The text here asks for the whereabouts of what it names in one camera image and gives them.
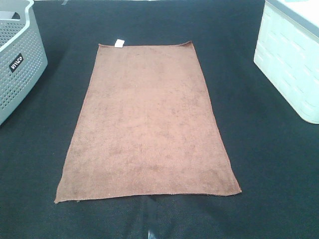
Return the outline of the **white woven-pattern storage box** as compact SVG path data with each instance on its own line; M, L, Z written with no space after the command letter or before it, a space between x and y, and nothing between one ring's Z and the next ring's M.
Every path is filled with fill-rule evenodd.
M319 122L319 2L267 0L254 63L305 121Z

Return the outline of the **grey perforated plastic basket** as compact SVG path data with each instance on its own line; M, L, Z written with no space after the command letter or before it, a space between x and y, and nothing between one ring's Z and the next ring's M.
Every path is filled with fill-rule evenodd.
M0 10L18 19L0 20L0 121L4 122L41 77L48 61L32 0L2 0Z

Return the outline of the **brown towel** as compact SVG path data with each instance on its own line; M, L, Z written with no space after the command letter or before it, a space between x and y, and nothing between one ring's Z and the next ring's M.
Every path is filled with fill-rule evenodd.
M55 202L239 193L193 43L99 45Z

